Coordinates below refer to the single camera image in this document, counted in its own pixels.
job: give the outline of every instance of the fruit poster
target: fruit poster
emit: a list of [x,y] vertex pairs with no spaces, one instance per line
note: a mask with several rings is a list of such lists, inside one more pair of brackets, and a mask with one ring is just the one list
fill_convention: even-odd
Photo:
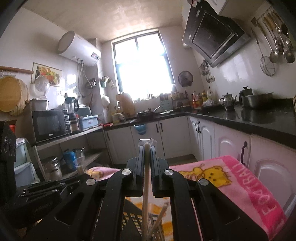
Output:
[[44,75],[50,85],[54,85],[54,86],[61,86],[62,83],[62,71],[59,69],[55,69],[43,64],[37,64],[37,63],[33,63],[33,69],[34,73],[32,74],[31,77],[31,84],[35,83],[35,79],[39,76],[39,75]]

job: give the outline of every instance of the microwave control panel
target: microwave control panel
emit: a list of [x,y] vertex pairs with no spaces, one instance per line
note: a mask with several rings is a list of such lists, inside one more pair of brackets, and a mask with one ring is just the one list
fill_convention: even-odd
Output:
[[70,119],[69,119],[69,115],[68,115],[68,110],[63,109],[64,112],[64,120],[65,120],[65,126],[66,126],[66,133],[70,134],[72,133],[71,131],[71,126],[70,126]]

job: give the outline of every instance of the ceiling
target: ceiling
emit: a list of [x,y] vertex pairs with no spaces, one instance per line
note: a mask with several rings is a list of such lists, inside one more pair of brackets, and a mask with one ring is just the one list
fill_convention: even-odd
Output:
[[100,42],[182,23],[182,0],[28,0],[24,7],[67,31]]

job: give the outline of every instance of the white cylindrical water heater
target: white cylindrical water heater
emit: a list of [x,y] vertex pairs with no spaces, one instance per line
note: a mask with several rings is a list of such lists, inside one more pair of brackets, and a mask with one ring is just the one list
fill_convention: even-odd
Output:
[[84,65],[94,66],[101,58],[101,52],[83,37],[69,31],[58,44],[58,54],[73,61],[83,60]]

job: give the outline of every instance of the silver screw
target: silver screw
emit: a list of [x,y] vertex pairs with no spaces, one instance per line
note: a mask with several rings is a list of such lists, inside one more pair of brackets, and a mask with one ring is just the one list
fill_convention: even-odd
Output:
[[123,175],[127,176],[127,175],[130,175],[130,174],[131,174],[131,170],[125,168],[125,169],[123,169],[123,170],[121,171],[121,173],[122,173]]
[[174,174],[174,171],[173,171],[172,169],[166,169],[166,170],[165,170],[165,174],[166,174],[167,176],[171,176],[171,175]]
[[207,179],[200,179],[199,180],[199,183],[200,183],[200,185],[202,185],[202,186],[207,186],[207,185],[209,185],[209,181],[207,180]]
[[93,178],[90,178],[90,179],[88,179],[88,180],[86,181],[86,184],[89,185],[89,186],[92,186],[92,185],[95,184],[95,183],[96,183],[96,180],[93,179]]

